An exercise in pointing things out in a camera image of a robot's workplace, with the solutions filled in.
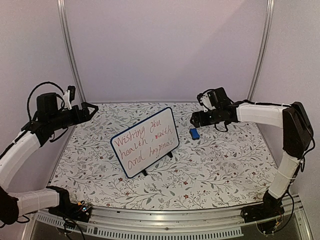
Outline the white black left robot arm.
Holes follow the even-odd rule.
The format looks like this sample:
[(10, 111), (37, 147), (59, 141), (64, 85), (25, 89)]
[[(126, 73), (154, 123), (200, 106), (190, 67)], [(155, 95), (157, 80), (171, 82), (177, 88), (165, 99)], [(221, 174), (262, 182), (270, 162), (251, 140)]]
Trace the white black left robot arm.
[(83, 201), (72, 202), (68, 190), (63, 187), (13, 188), (17, 174), (26, 169), (36, 152), (47, 142), (58, 139), (57, 131), (67, 132), (69, 127), (89, 122), (98, 112), (97, 105), (87, 102), (71, 105), (73, 99), (70, 91), (63, 96), (54, 92), (38, 96), (35, 113), (0, 155), (0, 221), (3, 224), (12, 225), (20, 217), (42, 209), (70, 221), (89, 222), (90, 206)]

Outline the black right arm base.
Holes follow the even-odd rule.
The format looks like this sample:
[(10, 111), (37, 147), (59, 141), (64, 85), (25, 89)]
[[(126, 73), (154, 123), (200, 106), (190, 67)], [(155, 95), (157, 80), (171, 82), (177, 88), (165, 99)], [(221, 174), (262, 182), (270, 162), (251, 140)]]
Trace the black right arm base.
[(258, 222), (257, 229), (264, 235), (274, 234), (284, 219), (281, 200), (264, 200), (263, 203), (245, 206), (240, 216), (245, 223)]

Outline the blue whiteboard eraser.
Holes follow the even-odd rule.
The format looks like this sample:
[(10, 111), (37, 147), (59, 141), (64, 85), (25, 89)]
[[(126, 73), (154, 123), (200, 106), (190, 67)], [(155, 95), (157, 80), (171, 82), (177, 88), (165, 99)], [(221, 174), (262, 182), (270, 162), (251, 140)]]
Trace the blue whiteboard eraser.
[(199, 135), (199, 133), (198, 133), (198, 131), (197, 131), (196, 128), (191, 128), (191, 129), (189, 130), (189, 133), (190, 133), (191, 138), (192, 138), (193, 140), (199, 140), (199, 139), (200, 139), (200, 135)]

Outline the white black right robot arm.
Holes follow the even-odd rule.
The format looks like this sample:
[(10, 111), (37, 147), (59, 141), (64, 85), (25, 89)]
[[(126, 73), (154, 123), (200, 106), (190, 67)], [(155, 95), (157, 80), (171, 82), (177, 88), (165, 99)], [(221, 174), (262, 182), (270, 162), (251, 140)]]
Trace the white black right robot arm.
[(256, 123), (282, 129), (282, 159), (275, 178), (263, 196), (258, 213), (269, 218), (278, 210), (282, 198), (305, 167), (305, 155), (315, 148), (314, 131), (303, 104), (232, 101), (223, 87), (207, 89), (197, 95), (201, 111), (193, 112), (195, 128), (223, 123)]

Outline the small blue-framed whiteboard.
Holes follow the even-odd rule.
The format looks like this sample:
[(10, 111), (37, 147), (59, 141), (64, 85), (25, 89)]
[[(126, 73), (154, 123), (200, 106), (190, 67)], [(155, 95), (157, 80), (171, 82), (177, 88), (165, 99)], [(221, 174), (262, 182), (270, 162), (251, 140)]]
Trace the small blue-framed whiteboard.
[(131, 179), (180, 145), (173, 110), (166, 107), (113, 136), (111, 147)]

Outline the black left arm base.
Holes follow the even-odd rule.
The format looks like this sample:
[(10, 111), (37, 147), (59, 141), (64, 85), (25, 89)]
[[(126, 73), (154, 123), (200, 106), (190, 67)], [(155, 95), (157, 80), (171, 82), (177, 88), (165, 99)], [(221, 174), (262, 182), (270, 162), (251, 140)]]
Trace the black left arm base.
[(56, 207), (48, 208), (48, 212), (62, 218), (88, 223), (93, 205), (84, 201), (61, 203)]

